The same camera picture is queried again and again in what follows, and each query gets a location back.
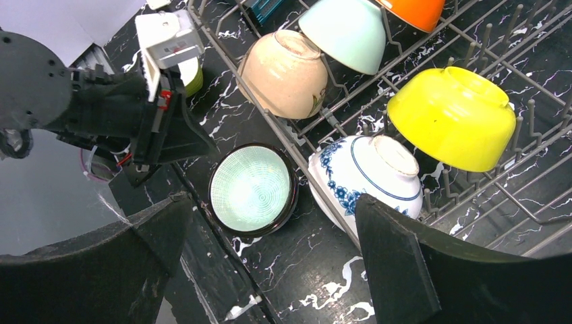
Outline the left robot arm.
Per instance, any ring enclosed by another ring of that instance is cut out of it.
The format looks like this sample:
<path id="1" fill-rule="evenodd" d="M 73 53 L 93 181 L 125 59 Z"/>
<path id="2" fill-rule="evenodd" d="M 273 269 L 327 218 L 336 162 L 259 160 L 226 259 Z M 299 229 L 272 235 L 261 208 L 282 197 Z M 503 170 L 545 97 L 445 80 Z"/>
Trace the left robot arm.
<path id="1" fill-rule="evenodd" d="M 142 68 L 66 67 L 40 42 L 2 31 L 1 156 L 27 157 L 34 129 L 93 152 L 135 187 L 163 165 L 217 151 L 191 116 L 176 67 L 161 70 L 153 89 Z"/>

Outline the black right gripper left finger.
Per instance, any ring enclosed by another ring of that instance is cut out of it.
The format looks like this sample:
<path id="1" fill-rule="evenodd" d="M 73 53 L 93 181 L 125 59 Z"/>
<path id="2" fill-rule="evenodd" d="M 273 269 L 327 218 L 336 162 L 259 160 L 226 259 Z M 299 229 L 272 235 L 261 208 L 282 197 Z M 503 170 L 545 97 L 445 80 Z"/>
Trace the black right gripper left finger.
<path id="1" fill-rule="evenodd" d="M 179 192 L 124 220 L 1 256 L 2 323 L 154 323 L 190 225 Z"/>

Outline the blue patterned bowl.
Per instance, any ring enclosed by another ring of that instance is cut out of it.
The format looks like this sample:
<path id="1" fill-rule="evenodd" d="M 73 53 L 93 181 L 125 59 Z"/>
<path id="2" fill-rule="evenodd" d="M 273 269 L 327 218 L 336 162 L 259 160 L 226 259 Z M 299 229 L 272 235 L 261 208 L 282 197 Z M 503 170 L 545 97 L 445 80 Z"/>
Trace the blue patterned bowl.
<path id="1" fill-rule="evenodd" d="M 364 193 L 417 219 L 423 201 L 419 168 L 408 149 L 383 135 L 340 138 L 308 159 L 310 175 L 353 233 L 355 206 Z"/>

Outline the yellow bowl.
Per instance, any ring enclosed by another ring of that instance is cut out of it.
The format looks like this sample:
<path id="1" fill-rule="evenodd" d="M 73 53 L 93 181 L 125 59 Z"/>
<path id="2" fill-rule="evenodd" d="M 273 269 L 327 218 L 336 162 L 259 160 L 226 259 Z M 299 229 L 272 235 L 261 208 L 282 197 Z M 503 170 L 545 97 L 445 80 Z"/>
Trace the yellow bowl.
<path id="1" fill-rule="evenodd" d="M 415 147 L 470 172 L 493 169 L 516 127 L 507 93 L 462 67 L 430 68 L 389 100 L 388 116 Z"/>

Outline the green bowl dark exterior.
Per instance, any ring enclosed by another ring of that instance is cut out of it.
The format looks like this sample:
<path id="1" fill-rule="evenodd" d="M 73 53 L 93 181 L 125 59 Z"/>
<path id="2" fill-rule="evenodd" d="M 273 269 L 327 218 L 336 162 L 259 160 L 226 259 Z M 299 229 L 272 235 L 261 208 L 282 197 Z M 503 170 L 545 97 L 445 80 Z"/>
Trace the green bowl dark exterior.
<path id="1" fill-rule="evenodd" d="M 255 142 L 227 153 L 208 186 L 217 225 L 243 238 L 265 236 L 284 226 L 298 194 L 299 180 L 287 155 L 273 145 Z"/>

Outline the beige floral bowl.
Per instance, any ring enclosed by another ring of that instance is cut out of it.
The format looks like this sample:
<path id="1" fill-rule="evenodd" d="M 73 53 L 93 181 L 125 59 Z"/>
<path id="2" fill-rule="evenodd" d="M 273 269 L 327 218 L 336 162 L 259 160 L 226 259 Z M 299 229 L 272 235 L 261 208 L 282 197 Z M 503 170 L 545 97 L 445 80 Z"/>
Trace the beige floral bowl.
<path id="1" fill-rule="evenodd" d="M 296 31 L 258 39 L 237 71 L 261 107 L 277 117 L 307 119 L 322 109 L 328 72 L 320 49 Z"/>

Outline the orange rimmed white bowl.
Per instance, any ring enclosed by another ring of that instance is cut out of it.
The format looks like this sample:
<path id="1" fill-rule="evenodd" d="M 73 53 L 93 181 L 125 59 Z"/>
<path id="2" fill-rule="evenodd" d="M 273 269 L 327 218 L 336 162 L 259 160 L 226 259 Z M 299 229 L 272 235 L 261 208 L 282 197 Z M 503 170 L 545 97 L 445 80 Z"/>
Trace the orange rimmed white bowl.
<path id="1" fill-rule="evenodd" d="M 436 28 L 445 0 L 376 0 L 394 16 L 403 20 L 410 26 L 431 33 Z"/>

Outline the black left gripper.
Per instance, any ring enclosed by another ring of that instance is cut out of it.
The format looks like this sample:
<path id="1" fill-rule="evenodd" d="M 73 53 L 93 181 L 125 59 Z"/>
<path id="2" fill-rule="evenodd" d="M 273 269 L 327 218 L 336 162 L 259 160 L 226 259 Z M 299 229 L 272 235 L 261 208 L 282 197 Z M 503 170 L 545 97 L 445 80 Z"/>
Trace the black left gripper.
<path id="1" fill-rule="evenodd" d="M 156 88 L 142 72 L 102 67 L 71 68 L 69 79 L 69 105 L 45 129 L 81 149 L 103 150 L 135 188 L 164 164 L 219 153 L 179 92 L 178 70 L 160 72 Z"/>

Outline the celadon green bowl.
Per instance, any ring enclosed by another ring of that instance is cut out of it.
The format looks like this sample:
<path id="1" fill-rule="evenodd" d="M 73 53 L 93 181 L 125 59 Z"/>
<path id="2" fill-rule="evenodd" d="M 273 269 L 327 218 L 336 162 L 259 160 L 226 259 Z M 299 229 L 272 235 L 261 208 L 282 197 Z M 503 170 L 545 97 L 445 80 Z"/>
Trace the celadon green bowl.
<path id="1" fill-rule="evenodd" d="M 327 55 L 361 74 L 378 72 L 386 47 L 381 8 L 371 1 L 321 0 L 298 20 Z"/>

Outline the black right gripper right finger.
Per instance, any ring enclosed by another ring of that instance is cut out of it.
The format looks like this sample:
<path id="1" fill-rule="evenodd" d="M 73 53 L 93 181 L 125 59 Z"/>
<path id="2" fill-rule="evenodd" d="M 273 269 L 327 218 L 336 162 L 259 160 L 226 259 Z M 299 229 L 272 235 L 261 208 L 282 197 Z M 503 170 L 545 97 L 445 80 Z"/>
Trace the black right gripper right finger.
<path id="1" fill-rule="evenodd" d="M 355 221 L 378 323 L 570 323 L 571 255 L 490 250 L 369 194 Z"/>

